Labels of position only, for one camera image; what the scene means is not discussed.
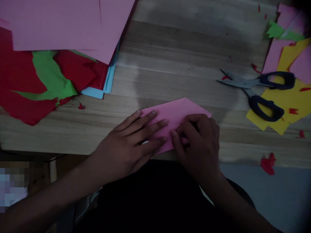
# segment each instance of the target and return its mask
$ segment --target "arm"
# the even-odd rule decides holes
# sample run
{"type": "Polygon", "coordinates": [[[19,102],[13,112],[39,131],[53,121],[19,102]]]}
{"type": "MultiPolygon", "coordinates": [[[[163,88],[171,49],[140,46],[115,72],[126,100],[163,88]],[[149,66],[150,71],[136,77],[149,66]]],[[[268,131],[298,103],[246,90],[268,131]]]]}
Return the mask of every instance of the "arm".
{"type": "Polygon", "coordinates": [[[0,216],[0,232],[42,232],[79,199],[138,171],[166,139],[141,142],[168,123],[162,120],[143,128],[157,112],[143,118],[141,114],[138,110],[115,127],[91,156],[66,176],[10,207],[0,216]]]}
{"type": "Polygon", "coordinates": [[[171,135],[180,162],[215,206],[246,232],[278,232],[234,190],[220,171],[219,126],[214,119],[201,114],[189,115],[171,135]],[[183,146],[181,135],[189,139],[189,147],[183,146]]]}

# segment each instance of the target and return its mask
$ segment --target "scissors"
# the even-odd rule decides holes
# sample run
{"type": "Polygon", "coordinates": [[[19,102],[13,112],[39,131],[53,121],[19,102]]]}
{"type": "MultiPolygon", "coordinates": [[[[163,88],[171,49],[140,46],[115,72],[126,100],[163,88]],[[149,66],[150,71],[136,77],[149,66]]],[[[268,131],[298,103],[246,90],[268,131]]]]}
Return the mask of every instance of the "scissors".
{"type": "Polygon", "coordinates": [[[270,89],[279,89],[279,90],[292,89],[295,85],[295,75],[293,73],[276,71],[263,74],[259,76],[257,79],[246,80],[231,72],[224,71],[223,69],[220,70],[232,80],[217,80],[217,81],[230,86],[240,87],[248,96],[248,103],[250,108],[254,111],[254,113],[256,113],[256,115],[261,117],[263,120],[275,122],[278,121],[284,115],[284,109],[275,105],[273,101],[266,100],[261,96],[257,95],[255,92],[252,91],[251,88],[253,86],[259,85],[269,87],[270,89]],[[284,79],[285,82],[284,84],[271,82],[269,81],[270,76],[280,76],[284,79]],[[272,116],[268,116],[267,114],[265,114],[264,111],[262,111],[261,108],[259,107],[259,104],[262,104],[265,107],[269,108],[273,113],[272,116]]]}

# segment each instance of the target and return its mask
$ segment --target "hand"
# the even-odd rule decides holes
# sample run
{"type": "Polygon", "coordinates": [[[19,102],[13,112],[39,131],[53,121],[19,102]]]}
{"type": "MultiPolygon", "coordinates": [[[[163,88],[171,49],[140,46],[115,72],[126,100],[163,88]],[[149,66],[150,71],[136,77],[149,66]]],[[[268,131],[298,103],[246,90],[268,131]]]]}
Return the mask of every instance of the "hand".
{"type": "Polygon", "coordinates": [[[219,167],[219,126],[204,114],[188,115],[176,131],[171,131],[172,143],[181,164],[199,183],[214,184],[224,175],[219,167]],[[190,145],[184,146],[180,137],[190,145]]]}
{"type": "Polygon", "coordinates": [[[166,126],[168,120],[143,128],[157,116],[157,111],[140,118],[141,114],[138,110],[115,127],[85,161],[84,166],[98,187],[138,171],[165,144],[166,138],[142,144],[166,126]]]}

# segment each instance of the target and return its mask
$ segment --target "dark clothing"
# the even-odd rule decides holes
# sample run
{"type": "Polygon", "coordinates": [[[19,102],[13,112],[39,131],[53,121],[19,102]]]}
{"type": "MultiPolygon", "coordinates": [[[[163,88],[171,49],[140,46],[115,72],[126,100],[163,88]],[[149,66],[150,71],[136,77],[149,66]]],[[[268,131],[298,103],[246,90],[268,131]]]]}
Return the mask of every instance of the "dark clothing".
{"type": "MultiPolygon", "coordinates": [[[[253,207],[249,195],[230,181],[253,207]]],[[[240,232],[202,194],[199,185],[175,161],[150,160],[138,172],[103,187],[96,209],[73,230],[120,232],[240,232]]]]}

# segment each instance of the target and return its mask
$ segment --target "table surface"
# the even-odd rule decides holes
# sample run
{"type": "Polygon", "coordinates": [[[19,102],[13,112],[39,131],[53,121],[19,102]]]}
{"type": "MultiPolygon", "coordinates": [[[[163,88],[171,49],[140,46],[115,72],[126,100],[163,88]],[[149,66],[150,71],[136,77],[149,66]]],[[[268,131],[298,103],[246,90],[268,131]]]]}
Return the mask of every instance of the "table surface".
{"type": "MultiPolygon", "coordinates": [[[[274,152],[277,166],[310,168],[311,139],[296,138],[300,129],[311,131],[310,116],[291,124],[283,136],[261,131],[246,118],[244,92],[216,82],[224,76],[220,68],[257,77],[251,63],[263,67],[270,42],[263,35],[279,2],[140,0],[121,46],[112,93],[104,100],[78,96],[33,127],[0,108],[2,149],[90,154],[135,110],[187,97],[220,125],[222,162],[258,165],[274,152]],[[78,109],[79,102],[85,110],[78,109]]],[[[158,158],[173,159],[174,152],[158,158]]]]}

